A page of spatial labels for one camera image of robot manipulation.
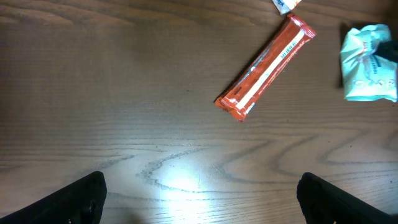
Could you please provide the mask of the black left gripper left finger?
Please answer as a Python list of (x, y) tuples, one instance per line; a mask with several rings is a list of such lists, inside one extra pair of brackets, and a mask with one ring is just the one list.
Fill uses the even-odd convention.
[(43, 199), (1, 218), (1, 224), (99, 224), (107, 188), (93, 172)]

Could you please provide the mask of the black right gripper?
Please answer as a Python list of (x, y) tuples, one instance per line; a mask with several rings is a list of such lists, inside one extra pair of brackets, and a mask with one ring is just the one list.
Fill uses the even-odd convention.
[(391, 40), (388, 42), (381, 42), (374, 55), (378, 55), (391, 62), (398, 62), (398, 42), (397, 40)]

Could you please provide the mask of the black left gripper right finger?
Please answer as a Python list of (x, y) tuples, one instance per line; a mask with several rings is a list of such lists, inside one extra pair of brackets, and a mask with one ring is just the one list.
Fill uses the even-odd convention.
[(310, 172), (298, 182), (297, 200), (307, 224), (397, 224), (396, 217)]

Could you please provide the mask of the mint green tissue packet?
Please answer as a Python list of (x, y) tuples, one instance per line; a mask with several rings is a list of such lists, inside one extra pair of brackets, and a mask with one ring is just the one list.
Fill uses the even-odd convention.
[(387, 25), (352, 28), (340, 51), (345, 98), (348, 101), (397, 101), (397, 63), (376, 55), (392, 40)]

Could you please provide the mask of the orange white small packet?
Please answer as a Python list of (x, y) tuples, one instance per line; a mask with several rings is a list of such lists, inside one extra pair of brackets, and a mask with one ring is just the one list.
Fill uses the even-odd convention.
[(272, 0), (281, 15), (292, 11), (302, 0)]

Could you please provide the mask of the orange snack bar wrapper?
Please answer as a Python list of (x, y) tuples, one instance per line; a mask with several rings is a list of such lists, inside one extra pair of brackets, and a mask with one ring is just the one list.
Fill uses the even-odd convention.
[(238, 121), (245, 120), (258, 99), (290, 60), (317, 35), (299, 16), (290, 13), (242, 75), (215, 100), (215, 105)]

